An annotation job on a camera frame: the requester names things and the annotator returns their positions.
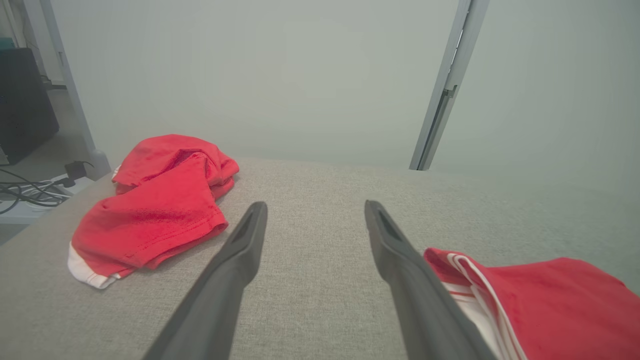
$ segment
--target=table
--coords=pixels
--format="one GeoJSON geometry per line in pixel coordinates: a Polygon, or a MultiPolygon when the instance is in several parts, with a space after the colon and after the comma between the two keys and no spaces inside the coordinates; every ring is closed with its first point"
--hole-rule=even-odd
{"type": "Polygon", "coordinates": [[[110,177],[0,247],[0,358],[139,359],[254,201],[269,206],[262,263],[245,289],[232,359],[406,359],[364,221],[380,201],[413,246],[484,265],[580,258],[640,292],[639,208],[571,186],[452,174],[237,159],[220,199],[222,235],[106,290],[67,270],[82,216],[114,194],[110,177]]]}

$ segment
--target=floor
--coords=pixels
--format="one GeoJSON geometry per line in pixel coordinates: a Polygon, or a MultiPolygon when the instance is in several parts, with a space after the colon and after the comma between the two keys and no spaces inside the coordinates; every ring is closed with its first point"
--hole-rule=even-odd
{"type": "MultiPolygon", "coordinates": [[[[62,175],[65,173],[64,165],[74,160],[90,160],[68,92],[49,90],[47,93],[60,130],[16,165],[2,167],[30,181],[41,181],[62,175]]],[[[0,181],[16,180],[19,181],[0,172],[0,181]]],[[[27,225],[0,224],[0,245],[13,238],[25,227],[27,225]]]]}

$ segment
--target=red cloth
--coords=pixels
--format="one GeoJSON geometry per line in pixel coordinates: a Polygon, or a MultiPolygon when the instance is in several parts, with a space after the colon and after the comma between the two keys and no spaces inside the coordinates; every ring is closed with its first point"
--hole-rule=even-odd
{"type": "Polygon", "coordinates": [[[233,187],[238,170],[234,160],[201,139],[146,139],[114,177],[118,195],[89,210],[71,245],[99,275],[155,269],[227,228],[215,200],[233,187]]]}
{"type": "Polygon", "coordinates": [[[589,263],[490,268],[433,248],[424,258],[445,285],[476,286],[494,318],[502,308],[529,360],[640,359],[640,298],[589,263]]]}

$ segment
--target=white trim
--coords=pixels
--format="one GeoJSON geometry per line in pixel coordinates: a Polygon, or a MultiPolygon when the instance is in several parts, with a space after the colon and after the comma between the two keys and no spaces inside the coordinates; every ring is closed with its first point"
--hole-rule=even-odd
{"type": "Polygon", "coordinates": [[[116,169],[113,171],[113,175],[111,175],[111,180],[113,180],[114,177],[116,177],[116,175],[118,175],[118,170],[120,170],[120,167],[122,165],[118,165],[118,167],[116,167],[116,169]]]}
{"type": "Polygon", "coordinates": [[[120,274],[118,273],[109,277],[96,274],[91,270],[89,265],[87,265],[86,261],[76,252],[70,242],[67,267],[69,267],[69,271],[78,281],[89,284],[97,289],[104,289],[120,278],[120,274]]]}
{"type": "Polygon", "coordinates": [[[447,291],[449,292],[455,291],[456,293],[461,293],[461,294],[473,294],[473,292],[468,286],[451,284],[449,282],[443,282],[442,284],[444,285],[444,288],[447,289],[447,291]]]}
{"type": "Polygon", "coordinates": [[[504,344],[502,343],[500,333],[496,331],[493,316],[488,315],[482,302],[474,297],[461,298],[465,299],[456,299],[456,303],[467,318],[476,325],[480,335],[484,339],[484,342],[487,344],[489,349],[491,349],[495,357],[498,360],[511,360],[510,357],[505,356],[506,352],[503,351],[502,348],[504,344]]]}
{"type": "MultiPolygon", "coordinates": [[[[502,304],[500,303],[500,300],[498,299],[498,295],[496,295],[495,290],[493,289],[493,287],[489,283],[489,280],[486,279],[484,274],[466,256],[449,253],[447,255],[447,259],[449,260],[451,265],[453,265],[455,268],[457,268],[467,278],[467,280],[469,280],[469,282],[471,282],[472,291],[478,290],[478,289],[474,289],[474,286],[476,286],[478,288],[480,288],[480,286],[478,286],[477,284],[475,284],[473,282],[473,280],[471,279],[471,277],[467,273],[467,269],[465,269],[465,267],[460,263],[460,261],[461,260],[466,261],[467,265],[471,268],[471,270],[473,270],[474,273],[480,278],[480,280],[483,282],[484,287],[487,289],[487,291],[489,291],[489,294],[493,298],[493,301],[495,301],[495,303],[496,303],[496,307],[498,309],[498,319],[496,319],[496,320],[499,321],[499,329],[501,330],[499,332],[499,334],[502,336],[502,339],[504,340],[505,345],[507,345],[507,349],[509,350],[509,354],[511,356],[514,356],[514,357],[512,357],[512,359],[527,360],[527,355],[524,353],[524,350],[522,350],[522,347],[520,346],[520,342],[518,341],[518,337],[516,336],[515,331],[513,330],[513,327],[511,326],[511,322],[509,321],[509,316],[507,315],[507,313],[504,310],[502,304]]],[[[478,301],[481,301],[481,302],[484,301],[479,292],[477,293],[476,298],[478,299],[478,301]]]]}
{"type": "Polygon", "coordinates": [[[455,300],[456,302],[476,302],[477,301],[475,297],[456,295],[452,293],[449,293],[449,295],[451,295],[453,300],[455,300]]]}
{"type": "Polygon", "coordinates": [[[484,298],[482,298],[482,295],[478,291],[478,287],[473,285],[472,289],[475,290],[476,299],[478,301],[478,304],[483,309],[484,313],[487,314],[487,317],[490,319],[490,324],[491,324],[491,327],[493,329],[493,333],[495,334],[495,339],[496,339],[496,342],[498,344],[498,348],[500,349],[500,355],[502,356],[503,359],[514,359],[514,360],[517,360],[518,359],[517,357],[511,357],[509,355],[510,353],[507,350],[507,345],[504,343],[504,338],[500,334],[500,329],[499,329],[498,323],[496,321],[497,319],[495,318],[495,316],[493,315],[491,310],[489,310],[489,307],[487,306],[486,302],[484,301],[484,298]]]}

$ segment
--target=white wall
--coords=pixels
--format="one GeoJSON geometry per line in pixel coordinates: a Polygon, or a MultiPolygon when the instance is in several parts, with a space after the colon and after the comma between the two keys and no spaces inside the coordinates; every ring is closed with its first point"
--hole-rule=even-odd
{"type": "Polygon", "coordinates": [[[492,0],[431,169],[640,199],[640,2],[492,0]]]}
{"type": "Polygon", "coordinates": [[[52,0],[96,147],[408,168],[455,0],[52,0]]]}

